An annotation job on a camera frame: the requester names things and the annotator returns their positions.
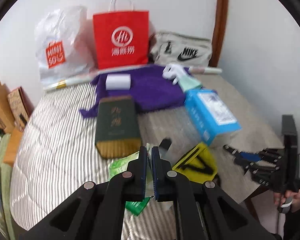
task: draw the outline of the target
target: human hand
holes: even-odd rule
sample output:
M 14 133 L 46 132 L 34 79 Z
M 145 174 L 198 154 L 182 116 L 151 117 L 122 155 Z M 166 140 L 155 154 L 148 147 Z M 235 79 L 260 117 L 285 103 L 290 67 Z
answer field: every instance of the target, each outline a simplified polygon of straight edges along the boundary
M 292 204 L 291 204 L 291 212 L 296 212 L 300 209 L 300 190 L 298 193 L 292 192 L 291 190 L 287 190 L 285 195 L 282 196 L 281 193 L 273 193 L 274 197 L 274 204 L 276 206 L 281 206 L 284 204 L 287 198 L 293 197 Z

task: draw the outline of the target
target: haidilao logo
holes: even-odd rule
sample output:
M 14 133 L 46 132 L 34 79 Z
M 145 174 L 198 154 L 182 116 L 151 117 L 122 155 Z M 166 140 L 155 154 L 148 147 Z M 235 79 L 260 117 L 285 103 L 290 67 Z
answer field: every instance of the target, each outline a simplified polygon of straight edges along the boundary
M 131 43 L 132 38 L 132 30 L 127 26 L 121 26 L 114 30 L 111 41 L 117 47 L 125 47 Z

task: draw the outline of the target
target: brown box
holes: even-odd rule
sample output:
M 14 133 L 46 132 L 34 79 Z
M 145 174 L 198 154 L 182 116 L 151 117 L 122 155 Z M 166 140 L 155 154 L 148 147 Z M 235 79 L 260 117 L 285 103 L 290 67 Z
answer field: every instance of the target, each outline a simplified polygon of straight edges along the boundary
M 0 128 L 6 133 L 12 133 L 15 120 L 8 103 L 7 95 L 6 89 L 0 82 Z
M 30 112 L 25 105 L 24 93 L 21 87 L 8 94 L 8 103 L 17 126 L 24 129 L 29 121 Z

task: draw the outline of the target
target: yellow object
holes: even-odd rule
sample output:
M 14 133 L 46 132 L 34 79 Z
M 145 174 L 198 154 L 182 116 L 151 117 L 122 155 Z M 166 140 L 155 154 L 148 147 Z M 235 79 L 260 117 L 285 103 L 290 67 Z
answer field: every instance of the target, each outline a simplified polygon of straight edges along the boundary
M 139 151 L 141 147 L 140 138 L 127 138 L 123 140 L 108 140 L 96 143 L 98 152 L 103 158 L 114 159 L 129 156 Z
M 210 174 L 202 172 L 204 168 L 210 171 Z M 216 161 L 204 143 L 199 143 L 183 155 L 172 169 L 185 175 L 189 180 L 201 184 L 213 180 L 218 172 Z
M 67 83 L 65 80 L 61 80 L 58 82 L 58 85 L 56 86 L 56 89 L 65 88 L 67 86 Z

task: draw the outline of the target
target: dark green box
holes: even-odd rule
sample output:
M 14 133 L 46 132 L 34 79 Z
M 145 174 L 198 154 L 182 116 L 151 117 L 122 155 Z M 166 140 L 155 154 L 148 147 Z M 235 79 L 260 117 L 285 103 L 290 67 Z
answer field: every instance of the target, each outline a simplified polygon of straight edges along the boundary
M 122 158 L 137 152 L 141 136 L 131 96 L 99 102 L 95 145 L 104 158 Z

